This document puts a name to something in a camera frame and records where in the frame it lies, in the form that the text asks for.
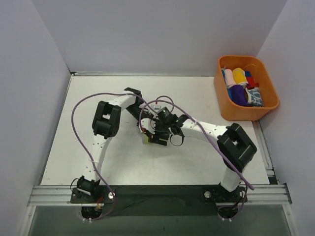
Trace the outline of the yellow green towel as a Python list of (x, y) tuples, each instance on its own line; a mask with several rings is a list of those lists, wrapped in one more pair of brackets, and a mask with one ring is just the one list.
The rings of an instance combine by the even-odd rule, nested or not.
[(141, 133), (141, 139), (142, 139), (142, 144), (147, 145), (149, 144), (149, 138), (145, 133)]

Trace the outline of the blue white patterned towel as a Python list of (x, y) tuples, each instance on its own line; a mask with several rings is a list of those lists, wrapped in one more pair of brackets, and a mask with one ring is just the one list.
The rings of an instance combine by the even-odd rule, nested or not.
[(246, 88), (248, 105), (251, 107), (263, 107), (263, 100), (258, 87), (252, 89)]

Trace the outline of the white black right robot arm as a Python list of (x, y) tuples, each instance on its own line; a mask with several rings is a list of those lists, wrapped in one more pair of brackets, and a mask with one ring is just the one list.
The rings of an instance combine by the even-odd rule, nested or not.
[(143, 118), (140, 124), (140, 130), (151, 143), (165, 146), (172, 135), (209, 142), (226, 165), (220, 181), (221, 187), (218, 189), (218, 195), (223, 201), (228, 202), (236, 196), (236, 188), (241, 182), (249, 184), (243, 172), (256, 154), (257, 147), (241, 125), (214, 125), (189, 118), (187, 115)]

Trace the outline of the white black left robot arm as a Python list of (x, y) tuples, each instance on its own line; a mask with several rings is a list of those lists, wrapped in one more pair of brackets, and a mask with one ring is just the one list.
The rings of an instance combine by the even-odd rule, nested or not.
[[(100, 95), (112, 95), (115, 98), (108, 102), (100, 101), (97, 105), (92, 121), (94, 139), (92, 150), (89, 151), (76, 131), (74, 114), (81, 103), (89, 98)], [(88, 155), (84, 172), (77, 181), (77, 190), (82, 193), (82, 197), (87, 202), (92, 203), (100, 198), (102, 195), (101, 181), (105, 183), (109, 191), (112, 191), (111, 187), (100, 174), (107, 148), (119, 131), (122, 111), (127, 110), (134, 118), (140, 119), (140, 105), (145, 102), (141, 91), (127, 87), (123, 93), (101, 92), (88, 95), (74, 106), (71, 113), (71, 126), (75, 137)]]

